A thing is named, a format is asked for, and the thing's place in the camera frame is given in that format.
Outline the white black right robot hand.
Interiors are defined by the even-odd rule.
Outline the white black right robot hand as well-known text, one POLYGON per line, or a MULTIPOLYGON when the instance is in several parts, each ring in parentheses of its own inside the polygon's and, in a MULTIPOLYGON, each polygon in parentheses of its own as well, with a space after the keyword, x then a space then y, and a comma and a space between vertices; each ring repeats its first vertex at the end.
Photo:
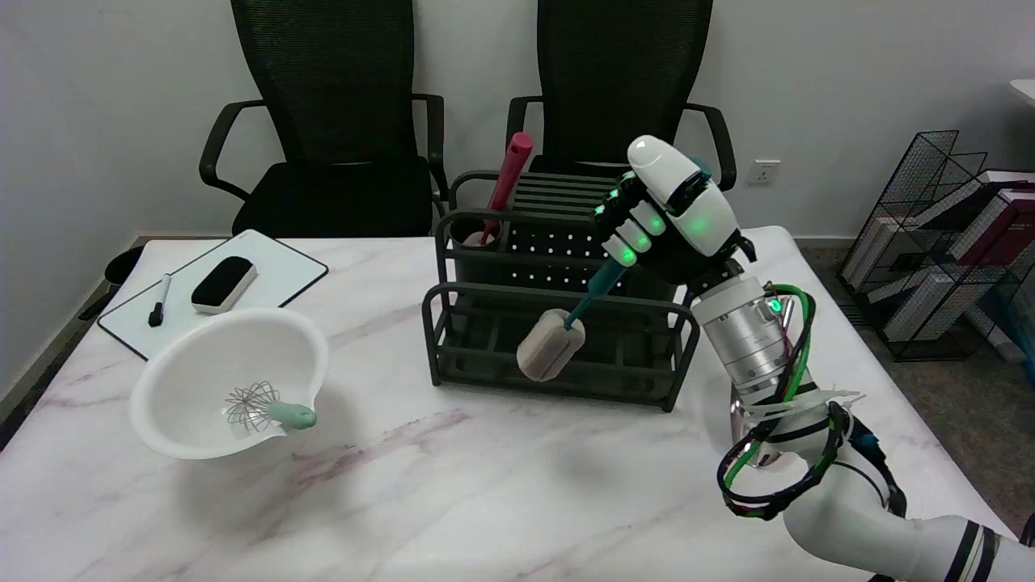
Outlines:
POLYGON ((651 135, 637 137, 626 158, 631 168, 592 213, 610 260, 674 286, 719 284, 740 272, 729 266, 736 253, 758 260, 706 168, 651 135))

